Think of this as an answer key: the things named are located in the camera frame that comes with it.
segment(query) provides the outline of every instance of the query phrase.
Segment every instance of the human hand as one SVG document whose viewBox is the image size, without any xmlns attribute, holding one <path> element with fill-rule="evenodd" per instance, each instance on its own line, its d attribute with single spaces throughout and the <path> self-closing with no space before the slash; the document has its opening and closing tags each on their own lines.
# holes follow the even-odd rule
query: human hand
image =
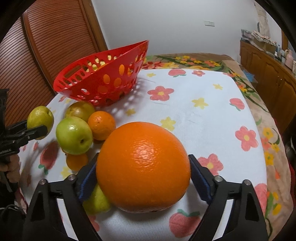
<svg viewBox="0 0 296 241">
<path fill-rule="evenodd" d="M 20 179 L 20 158 L 18 155 L 10 156 L 10 163 L 7 165 L 0 163 L 0 171 L 7 172 L 7 178 L 11 183 L 17 183 Z"/>
</svg>

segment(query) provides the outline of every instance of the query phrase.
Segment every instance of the orange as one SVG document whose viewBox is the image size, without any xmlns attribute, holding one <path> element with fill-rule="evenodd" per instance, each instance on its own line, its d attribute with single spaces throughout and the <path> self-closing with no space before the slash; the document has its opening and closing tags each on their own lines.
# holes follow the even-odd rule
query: orange
<svg viewBox="0 0 296 241">
<path fill-rule="evenodd" d="M 112 115 L 105 111 L 96 111 L 87 121 L 94 139 L 104 141 L 115 130 L 116 124 Z"/>
<path fill-rule="evenodd" d="M 147 122 L 120 126 L 106 139 L 96 176 L 104 195 L 131 213 L 166 209 L 186 192 L 190 163 L 181 142 Z"/>
<path fill-rule="evenodd" d="M 85 153 L 81 155 L 67 154 L 66 163 L 72 171 L 78 172 L 88 162 L 89 159 Z"/>
</svg>

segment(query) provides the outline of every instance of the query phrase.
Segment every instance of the metal screw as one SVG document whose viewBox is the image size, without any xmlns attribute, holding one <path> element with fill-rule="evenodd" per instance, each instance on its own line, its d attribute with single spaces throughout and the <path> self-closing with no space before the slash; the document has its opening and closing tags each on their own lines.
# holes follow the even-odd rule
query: metal screw
<svg viewBox="0 0 296 241">
<path fill-rule="evenodd" d="M 217 182 L 222 182 L 222 181 L 223 181 L 223 177 L 221 177 L 221 176 L 215 176 L 214 179 L 215 179 Z"/>
<path fill-rule="evenodd" d="M 244 180 L 244 184 L 246 184 L 247 186 L 250 186 L 252 183 L 250 180 L 246 179 Z"/>
<path fill-rule="evenodd" d="M 40 184 L 40 185 L 44 185 L 46 182 L 47 182 L 46 179 L 41 179 L 41 180 L 39 181 L 39 184 Z"/>
<path fill-rule="evenodd" d="M 72 181 L 76 178 L 76 176 L 74 174 L 71 174 L 68 176 L 68 180 Z"/>
</svg>

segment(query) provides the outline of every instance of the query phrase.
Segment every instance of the plastic basket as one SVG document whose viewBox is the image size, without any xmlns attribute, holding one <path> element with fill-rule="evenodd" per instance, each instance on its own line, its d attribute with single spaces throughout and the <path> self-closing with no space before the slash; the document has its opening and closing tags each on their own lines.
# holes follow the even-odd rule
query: plastic basket
<svg viewBox="0 0 296 241">
<path fill-rule="evenodd" d="M 108 106 L 130 92 L 145 59 L 149 41 L 79 59 L 54 80 L 54 90 L 68 98 Z"/>
</svg>

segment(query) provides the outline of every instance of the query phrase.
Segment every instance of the white tablecloth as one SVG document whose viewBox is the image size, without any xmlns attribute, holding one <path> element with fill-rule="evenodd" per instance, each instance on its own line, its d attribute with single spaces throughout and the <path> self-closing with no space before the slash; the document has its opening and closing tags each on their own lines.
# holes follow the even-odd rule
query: white tablecloth
<svg viewBox="0 0 296 241">
<path fill-rule="evenodd" d="M 48 105 L 54 114 L 51 133 L 21 148 L 21 189 L 29 203 L 38 181 L 63 180 L 71 170 L 55 138 L 57 124 L 74 100 L 58 94 Z M 160 125 L 183 143 L 188 154 L 214 175 L 227 181 L 266 184 L 266 165 L 256 124 L 235 82 L 220 72 L 178 69 L 142 70 L 130 94 L 103 108 L 111 113 L 117 127 L 128 122 L 146 121 Z M 88 152 L 91 159 L 100 145 Z M 76 238 L 61 201 L 60 211 L 67 233 Z M 215 238 L 221 237 L 231 209 L 228 201 Z M 90 217 L 105 241 L 188 240 L 199 224 L 207 204 L 194 186 L 167 210 L 130 214 L 117 208 Z"/>
</svg>

